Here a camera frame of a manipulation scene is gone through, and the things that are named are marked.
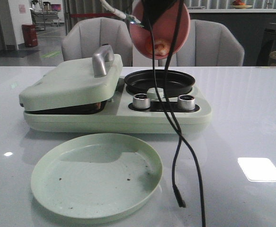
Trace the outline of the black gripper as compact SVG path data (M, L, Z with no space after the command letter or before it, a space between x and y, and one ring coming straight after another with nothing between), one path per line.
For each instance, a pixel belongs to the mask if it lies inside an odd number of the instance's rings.
M176 0L142 0L142 25L154 25L163 13L173 7L175 3Z

